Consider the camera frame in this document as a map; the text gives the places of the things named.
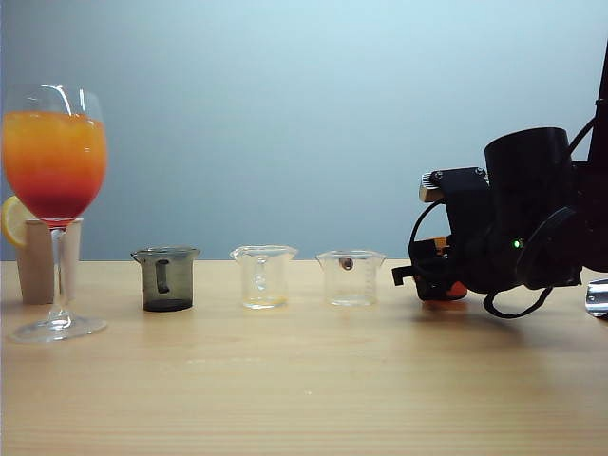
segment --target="black cable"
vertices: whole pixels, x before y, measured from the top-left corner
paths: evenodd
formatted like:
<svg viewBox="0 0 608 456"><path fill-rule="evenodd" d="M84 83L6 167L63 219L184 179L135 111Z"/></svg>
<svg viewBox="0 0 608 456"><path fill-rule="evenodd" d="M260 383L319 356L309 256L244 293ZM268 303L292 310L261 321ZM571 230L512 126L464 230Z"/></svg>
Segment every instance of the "black cable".
<svg viewBox="0 0 608 456"><path fill-rule="evenodd" d="M582 130L579 132L579 134L575 137L574 140L572 140L572 142L570 142L570 144L568 145L568 148L566 149L564 158L570 157L572 155L572 153L574 152L574 149L577 148L577 146L579 145L579 143L582 141L582 139L587 135L587 133L589 133L589 131L591 130L591 128L593 128L594 124L596 123L596 118L594 117L593 119L591 119L586 126L584 126L582 128Z"/></svg>
<svg viewBox="0 0 608 456"><path fill-rule="evenodd" d="M548 288L545 288L544 290L542 290L542 293L539 296L539 298L537 299L537 301L534 304L532 304L530 307L528 307L525 311L520 312L520 313L502 313L501 311L496 309L496 307L494 307L494 298L496 297L496 295L499 292L490 293L484 299L484 309L486 309L488 312L490 312L494 316L498 316L499 318L507 318L507 319L519 318L520 316L532 314L534 311L536 311L542 304L544 304L544 300L549 296L549 294L552 291L553 291L553 287L548 287Z"/></svg>
<svg viewBox="0 0 608 456"><path fill-rule="evenodd" d="M414 240L416 239L416 234L418 233L418 228L420 228L420 224L422 223L422 220L425 219L425 217L428 215L428 213L430 211L432 211L439 204L443 204L445 201L446 201L445 198L437 199L427 209L425 209L423 211L423 213L420 215L420 217L418 217L418 219L416 220L416 223L414 223L414 227L411 229L411 236L409 237L408 251L409 251L409 248L411 247L411 244L413 244Z"/></svg>

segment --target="glass base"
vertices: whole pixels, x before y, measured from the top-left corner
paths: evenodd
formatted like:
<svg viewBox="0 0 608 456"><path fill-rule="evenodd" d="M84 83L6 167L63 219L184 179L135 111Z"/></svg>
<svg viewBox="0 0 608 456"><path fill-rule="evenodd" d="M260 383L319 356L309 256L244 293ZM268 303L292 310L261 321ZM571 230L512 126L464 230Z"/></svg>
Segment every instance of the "glass base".
<svg viewBox="0 0 608 456"><path fill-rule="evenodd" d="M45 343L95 333L106 326L107 323L100 318L78 315L66 318L63 316L22 326L11 334L10 338L22 343Z"/></svg>
<svg viewBox="0 0 608 456"><path fill-rule="evenodd" d="M367 294L340 294L328 298L330 304L344 307L363 307L375 304L376 299Z"/></svg>

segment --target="plastic beaker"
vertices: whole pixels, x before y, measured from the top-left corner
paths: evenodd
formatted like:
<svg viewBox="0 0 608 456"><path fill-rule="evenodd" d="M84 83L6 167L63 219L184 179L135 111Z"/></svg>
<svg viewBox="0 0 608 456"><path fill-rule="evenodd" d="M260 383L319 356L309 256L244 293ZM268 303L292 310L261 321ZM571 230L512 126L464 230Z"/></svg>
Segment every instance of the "plastic beaker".
<svg viewBox="0 0 608 456"><path fill-rule="evenodd" d="M192 307L192 263L199 253L194 247L169 246L131 254L142 265L145 311L172 312Z"/></svg>
<svg viewBox="0 0 608 456"><path fill-rule="evenodd" d="M240 265L242 304L271 309L287 302L287 263L297 249L287 245L244 245L230 256Z"/></svg>
<svg viewBox="0 0 608 456"><path fill-rule="evenodd" d="M325 300L336 306L376 302L376 273L385 255L371 250L332 250L316 259L325 273Z"/></svg>

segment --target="background wall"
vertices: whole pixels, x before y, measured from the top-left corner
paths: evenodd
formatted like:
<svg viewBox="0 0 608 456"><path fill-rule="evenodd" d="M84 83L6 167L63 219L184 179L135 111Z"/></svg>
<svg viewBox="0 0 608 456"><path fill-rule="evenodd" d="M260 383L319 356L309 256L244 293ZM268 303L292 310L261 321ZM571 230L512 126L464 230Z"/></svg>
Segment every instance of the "background wall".
<svg viewBox="0 0 608 456"><path fill-rule="evenodd" d="M102 101L109 168L84 259L176 243L403 257L422 173L485 166L514 130L574 138L607 25L605 0L5 0L2 85ZM421 236L441 234L443 212Z"/></svg>

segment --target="cocktail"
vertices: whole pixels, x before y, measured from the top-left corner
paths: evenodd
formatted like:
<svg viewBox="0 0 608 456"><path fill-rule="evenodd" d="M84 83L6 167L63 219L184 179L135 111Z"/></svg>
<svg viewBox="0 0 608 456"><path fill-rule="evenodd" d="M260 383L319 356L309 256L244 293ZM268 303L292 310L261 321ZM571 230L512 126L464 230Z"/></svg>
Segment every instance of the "cocktail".
<svg viewBox="0 0 608 456"><path fill-rule="evenodd" d="M97 97L62 85L10 88L2 155L13 191L50 229L55 256L55 296L47 319L19 328L13 339L50 342L104 328L103 320L69 308L63 286L64 233L95 199L105 176L105 128Z"/></svg>

